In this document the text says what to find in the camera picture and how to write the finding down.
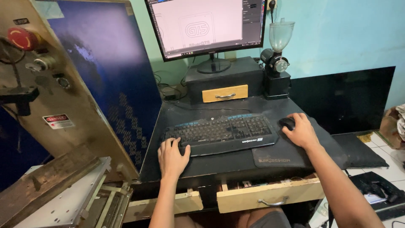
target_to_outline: hand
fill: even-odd
[[[318,137],[304,113],[293,113],[287,117],[294,117],[295,129],[290,131],[287,127],[283,127],[282,131],[294,144],[301,146],[305,150],[314,146],[320,146]]]
[[[190,159],[190,145],[186,146],[184,156],[182,156],[179,151],[179,141],[180,138],[169,138],[162,142],[158,149],[162,180],[177,181]]]

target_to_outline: white tiled floor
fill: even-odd
[[[382,157],[390,167],[348,169],[349,174],[354,176],[373,171],[393,183],[399,189],[405,190],[405,169],[402,167],[402,163],[405,161],[405,151],[391,149],[376,133],[371,135],[371,142],[366,143],[366,145]],[[312,228],[318,228],[327,219],[327,217],[316,211],[309,224]],[[405,222],[405,216],[386,220],[383,224],[386,228],[391,228],[393,221]],[[336,222],[332,224],[332,228],[337,228]],[[394,228],[405,228],[405,224],[395,223]]]

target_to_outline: open drawer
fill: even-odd
[[[128,205],[124,222],[133,222],[142,219],[150,219],[158,199],[132,201]],[[176,194],[174,213],[186,213],[203,209],[200,193],[189,189],[187,193]]]
[[[324,191],[316,174],[309,179],[299,181],[232,190],[228,190],[228,185],[225,183],[222,185],[222,191],[217,192],[220,213],[278,206],[324,197]]]

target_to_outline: danger sticker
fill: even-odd
[[[52,129],[61,129],[65,127],[75,126],[66,114],[44,116],[42,118],[44,118],[45,122],[47,122]]]

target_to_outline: metal drawer handle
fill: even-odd
[[[274,203],[274,204],[269,204],[269,203],[267,203],[267,202],[264,201],[264,200],[258,200],[257,202],[259,202],[259,203],[264,203],[264,204],[267,205],[267,206],[280,206],[280,205],[282,205],[282,204],[285,204],[285,203],[287,202],[288,198],[289,198],[288,196],[284,196],[283,201],[278,202],[278,203]]]
[[[219,95],[216,95],[215,98],[230,98],[230,97],[233,97],[233,96],[235,96],[235,95],[236,95],[236,93],[229,94],[229,95],[226,95],[226,96],[219,96]]]

